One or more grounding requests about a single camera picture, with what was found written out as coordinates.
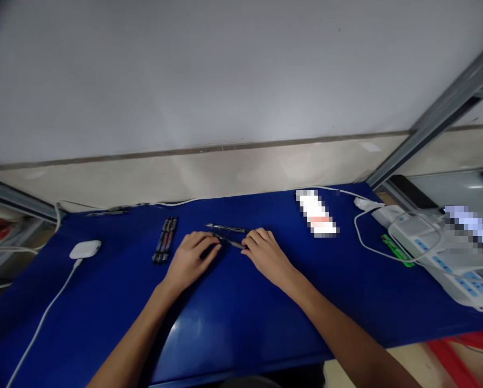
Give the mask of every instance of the left hand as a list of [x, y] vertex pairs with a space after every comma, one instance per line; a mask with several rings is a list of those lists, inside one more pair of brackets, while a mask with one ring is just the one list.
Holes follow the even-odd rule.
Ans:
[[[200, 255], [211, 245], [217, 244], [208, 256], [201, 260]], [[164, 282], [179, 292], [191, 286], [209, 267], [222, 246], [216, 237], [207, 232], [186, 234], [179, 245], [168, 268]]]

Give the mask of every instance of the metal shelf frame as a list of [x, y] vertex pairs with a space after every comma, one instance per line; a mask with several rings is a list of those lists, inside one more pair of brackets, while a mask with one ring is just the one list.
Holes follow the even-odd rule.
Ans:
[[407, 160], [483, 100], [483, 51], [411, 127], [410, 135], [366, 182], [378, 189]]

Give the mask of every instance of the blue desk surface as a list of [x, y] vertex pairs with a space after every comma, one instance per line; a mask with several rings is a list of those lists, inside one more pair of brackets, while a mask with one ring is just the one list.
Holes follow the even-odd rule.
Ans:
[[[337, 187], [377, 199], [365, 184]], [[88, 383], [167, 271], [153, 266], [151, 255], [170, 215], [179, 216], [174, 250], [208, 222], [272, 230], [293, 265], [384, 347], [483, 330], [483, 313], [455, 303], [423, 268], [406, 268], [358, 243], [353, 218], [360, 210], [352, 196], [320, 194], [340, 228], [336, 238], [310, 234], [294, 191], [138, 207], [121, 216], [67, 216], [0, 299], [0, 387], [69, 275], [72, 247], [97, 239], [100, 251], [82, 263], [52, 307], [13, 386]], [[370, 247], [387, 252], [380, 241], [385, 229], [372, 216], [361, 217], [359, 226]], [[142, 384], [189, 386], [332, 357], [299, 307], [238, 249], [224, 246], [169, 312]]]

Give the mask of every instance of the wall baseboard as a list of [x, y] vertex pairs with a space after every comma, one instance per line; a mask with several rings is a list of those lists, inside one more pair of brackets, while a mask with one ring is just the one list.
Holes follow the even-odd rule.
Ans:
[[[453, 128], [450, 128], [448, 131], [473, 130], [473, 129], [483, 129], [483, 125], [453, 127]], [[379, 137], [405, 136], [405, 135], [409, 135], [410, 132], [411, 131], [409, 130], [400, 130], [400, 131], [379, 132], [379, 133], [372, 133], [372, 134], [323, 136], [323, 137], [302, 138], [302, 139], [295, 139], [295, 140], [278, 140], [278, 141], [269, 141], [269, 142], [260, 142], [260, 143], [213, 145], [208, 147], [183, 148], [183, 149], [174, 149], [174, 150], [167, 150], [167, 151], [150, 151], [150, 152], [144, 152], [144, 153], [132, 153], [132, 154], [121, 154], [121, 155], [90, 156], [90, 157], [51, 160], [51, 161], [43, 161], [43, 162], [9, 163], [9, 164], [0, 164], [0, 171], [35, 168], [35, 167], [49, 167], [54, 165], [108, 162], [108, 161], [118, 161], [118, 160], [128, 160], [128, 159], [142, 159], [142, 158], [151, 158], [151, 157], [159, 157], [159, 156], [205, 154], [205, 153], [212, 153], [212, 152], [244, 150], [244, 149], [295, 146], [298, 144], [330, 143], [330, 142], [345, 141], [345, 140], [366, 140], [366, 139], [379, 138]]]

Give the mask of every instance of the charging cable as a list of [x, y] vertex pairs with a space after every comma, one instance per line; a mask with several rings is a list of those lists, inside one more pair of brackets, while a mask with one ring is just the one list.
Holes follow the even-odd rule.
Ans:
[[35, 342], [35, 340], [37, 339], [37, 336], [38, 336], [38, 333], [40, 332], [40, 329], [42, 327], [42, 324], [44, 323], [44, 320], [46, 319], [46, 316], [47, 316], [47, 313], [49, 312], [50, 308], [53, 306], [53, 304], [57, 301], [58, 297], [62, 294], [62, 292], [64, 291], [64, 289], [67, 287], [67, 285], [69, 284], [69, 281], [71, 280], [71, 277], [73, 276], [74, 274], [74, 271], [76, 271], [76, 268], [78, 268], [78, 266], [81, 264], [81, 261], [83, 259], [78, 259], [76, 260], [76, 262], [74, 263], [73, 265], [73, 270], [71, 271], [71, 273], [69, 274], [69, 277], [67, 278], [67, 280], [65, 281], [64, 285], [62, 286], [62, 288], [60, 289], [60, 291], [58, 292], [58, 294], [53, 298], [53, 300], [51, 301], [51, 303], [47, 306], [46, 310], [44, 311], [44, 313], [42, 314], [42, 318], [40, 319], [40, 322], [38, 323], [38, 326], [37, 326], [37, 330], [35, 331], [35, 334], [33, 335], [33, 338], [31, 338], [31, 341], [30, 341], [30, 344], [27, 346], [26, 348], [26, 351], [24, 352], [24, 354], [22, 355], [22, 357], [20, 358], [20, 361], [19, 363], [17, 364], [17, 366], [15, 367], [15, 371], [13, 371], [13, 374], [11, 375], [10, 377], [10, 380], [8, 381], [8, 383], [6, 384], [6, 388], [10, 388], [11, 387], [11, 384], [13, 383], [13, 380], [15, 380], [15, 377], [20, 369], [20, 367], [22, 366], [24, 360], [26, 359], [26, 356], [27, 354], [29, 353], [31, 347], [33, 346], [33, 343]]
[[[434, 269], [434, 270], [436, 270], [436, 271], [443, 272], [443, 273], [445, 273], [446, 275], [448, 275], [448, 276], [452, 276], [452, 277], [454, 277], [454, 278], [465, 279], [465, 280], [468, 280], [468, 281], [472, 280], [472, 279], [470, 279], [470, 278], [468, 278], [468, 277], [466, 277], [466, 276], [462, 276], [462, 275], [456, 275], [456, 274], [448, 273], [448, 272], [447, 272], [447, 271], [445, 271], [444, 269], [441, 269], [441, 268], [438, 268], [438, 267], [435, 267], [435, 266], [431, 266], [431, 265], [427, 265], [427, 264], [423, 264], [423, 263], [420, 263], [420, 262], [419, 262], [419, 260], [421, 260], [421, 259], [423, 259], [423, 258], [425, 258], [425, 257], [428, 257], [428, 255], [430, 255], [430, 254], [432, 254], [434, 251], [436, 251], [436, 250], [439, 248], [439, 245], [440, 245], [440, 243], [443, 241], [443, 238], [444, 238], [443, 233], [441, 232], [441, 230], [440, 230], [440, 229], [435, 228], [435, 227], [434, 227], [433, 225], [431, 225], [431, 224], [430, 224], [428, 221], [426, 221], [426, 220], [425, 220], [423, 217], [420, 217], [420, 219], [422, 219], [423, 221], [425, 221], [425, 222], [426, 222], [426, 223], [427, 223], [429, 226], [431, 226], [432, 228], [434, 228], [434, 230], [436, 230], [436, 231], [439, 233], [439, 240], [437, 241], [437, 243], [435, 243], [435, 244], [434, 244], [434, 246], [433, 246], [432, 248], [430, 248], [428, 251], [426, 251], [425, 253], [423, 253], [421, 256], [416, 257], [416, 258], [413, 258], [413, 259], [411, 259], [411, 260], [403, 260], [403, 259], [399, 259], [399, 258], [397, 258], [396, 256], [391, 256], [391, 255], [388, 255], [388, 254], [386, 254], [386, 253], [383, 253], [383, 252], [377, 251], [377, 250], [375, 250], [375, 249], [373, 249], [373, 248], [371, 248], [371, 247], [368, 247], [368, 246], [367, 246], [366, 244], [364, 244], [364, 242], [362, 241], [362, 237], [360, 236], [360, 230], [358, 229], [358, 225], [357, 225], [357, 223], [356, 223], [356, 220], [357, 220], [359, 217], [363, 216], [364, 214], [369, 213], [369, 212], [371, 212], [371, 211], [373, 211], [373, 210], [375, 210], [375, 209], [376, 209], [376, 207], [373, 207], [373, 208], [371, 208], [371, 209], [367, 209], [367, 210], [363, 211], [362, 213], [358, 214], [358, 215], [357, 215], [357, 216], [356, 216], [356, 217], [353, 219], [353, 224], [355, 225], [355, 230], [356, 230], [356, 234], [357, 234], [357, 236], [358, 236], [358, 240], [360, 241], [360, 244], [361, 244], [361, 245], [362, 245], [364, 248], [366, 248], [366, 249], [368, 249], [368, 250], [370, 250], [370, 251], [372, 251], [372, 252], [378, 253], [378, 254], [380, 254], [380, 255], [382, 255], [382, 256], [385, 256], [385, 257], [387, 257], [387, 258], [389, 258], [389, 259], [392, 259], [392, 260], [401, 261], [401, 262], [413, 262], [413, 263], [415, 263], [415, 264], [417, 264], [417, 265], [419, 265], [419, 266], [421, 266], [421, 267], [424, 267], [424, 268], [430, 268], [430, 269]], [[399, 241], [398, 241], [398, 240], [397, 240], [397, 239], [394, 237], [394, 235], [393, 235], [393, 234], [390, 232], [390, 231], [391, 231], [392, 226], [393, 226], [393, 225], [394, 225], [396, 222], [398, 222], [398, 220], [399, 220], [400, 218], [402, 218], [404, 215], [409, 214], [409, 213], [416, 213], [416, 212], [407, 211], [407, 212], [404, 212], [404, 213], [400, 214], [398, 217], [396, 217], [396, 219], [395, 219], [395, 220], [392, 222], [392, 224], [389, 226], [389, 228], [388, 228], [388, 232], [389, 232], [389, 235], [392, 237], [392, 239], [393, 239], [393, 240], [396, 242], [396, 244], [398, 245], [398, 247], [399, 247], [399, 248], [400, 248], [400, 249], [401, 249], [401, 250], [402, 250], [402, 251], [403, 251], [403, 252], [404, 252], [404, 253], [405, 253], [407, 256], [412, 257], [412, 256], [411, 256], [411, 255], [410, 255], [408, 252], [406, 252], [406, 251], [405, 251], [405, 250], [402, 248], [402, 246], [401, 246], [401, 244], [399, 243]]]

